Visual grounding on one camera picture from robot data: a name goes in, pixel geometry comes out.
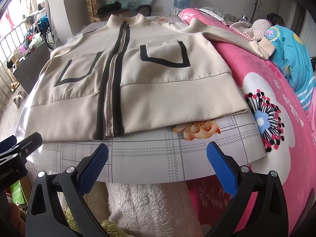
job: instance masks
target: dark hair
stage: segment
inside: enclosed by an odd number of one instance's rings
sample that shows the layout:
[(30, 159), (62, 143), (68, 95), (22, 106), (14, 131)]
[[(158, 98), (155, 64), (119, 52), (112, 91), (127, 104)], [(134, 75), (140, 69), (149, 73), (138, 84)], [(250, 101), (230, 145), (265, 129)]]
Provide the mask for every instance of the dark hair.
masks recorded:
[(313, 71), (315, 71), (315, 64), (316, 64), (315, 57), (311, 57), (311, 62), (312, 62)]
[(273, 25), (279, 25), (284, 27), (284, 21), (280, 15), (271, 12), (267, 15), (267, 19), (271, 21)]

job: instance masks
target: pillow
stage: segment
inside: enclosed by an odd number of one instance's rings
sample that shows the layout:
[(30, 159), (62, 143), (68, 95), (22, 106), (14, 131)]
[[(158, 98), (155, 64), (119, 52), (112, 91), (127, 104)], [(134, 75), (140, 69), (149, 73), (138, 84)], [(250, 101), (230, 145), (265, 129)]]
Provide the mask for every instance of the pillow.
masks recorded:
[(222, 22), (225, 26), (229, 26), (235, 22), (238, 22), (242, 19), (234, 16), (233, 14), (229, 14), (226, 11), (213, 8), (213, 7), (203, 7), (201, 9), (198, 9), (214, 18)]

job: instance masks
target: wooden chair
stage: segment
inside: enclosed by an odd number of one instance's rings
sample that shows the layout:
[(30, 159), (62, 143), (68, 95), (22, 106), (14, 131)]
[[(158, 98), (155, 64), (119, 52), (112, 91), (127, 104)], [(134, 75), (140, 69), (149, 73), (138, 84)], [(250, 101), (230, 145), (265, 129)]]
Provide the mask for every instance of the wooden chair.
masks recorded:
[(90, 1), (90, 6), (92, 8), (92, 10), (91, 10), (92, 19), (94, 21), (105, 21), (105, 20), (108, 20), (109, 17), (111, 16), (111, 14), (113, 14), (113, 15), (123, 15), (124, 14), (125, 17), (129, 17), (130, 16), (130, 9), (128, 9), (128, 8), (120, 8), (120, 9), (118, 9), (116, 11), (101, 12), (101, 13), (94, 14), (92, 0), (89, 0), (89, 1)]

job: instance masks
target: orange flower print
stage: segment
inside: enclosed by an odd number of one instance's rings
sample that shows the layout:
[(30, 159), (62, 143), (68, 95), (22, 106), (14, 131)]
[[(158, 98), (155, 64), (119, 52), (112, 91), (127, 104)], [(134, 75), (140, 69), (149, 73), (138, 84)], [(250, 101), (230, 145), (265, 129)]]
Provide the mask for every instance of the orange flower print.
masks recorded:
[(214, 119), (179, 124), (173, 128), (173, 131), (175, 133), (183, 131), (184, 139), (189, 141), (192, 141), (194, 138), (207, 139), (214, 133), (221, 133)]

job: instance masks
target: blue clothing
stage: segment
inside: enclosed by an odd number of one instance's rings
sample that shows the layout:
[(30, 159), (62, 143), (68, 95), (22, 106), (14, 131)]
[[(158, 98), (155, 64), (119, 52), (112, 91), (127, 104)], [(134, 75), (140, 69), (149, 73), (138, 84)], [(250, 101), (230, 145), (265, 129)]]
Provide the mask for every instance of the blue clothing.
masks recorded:
[(264, 35), (274, 46), (270, 59), (277, 64), (306, 111), (315, 87), (315, 76), (309, 53), (302, 40), (290, 29), (275, 25)]

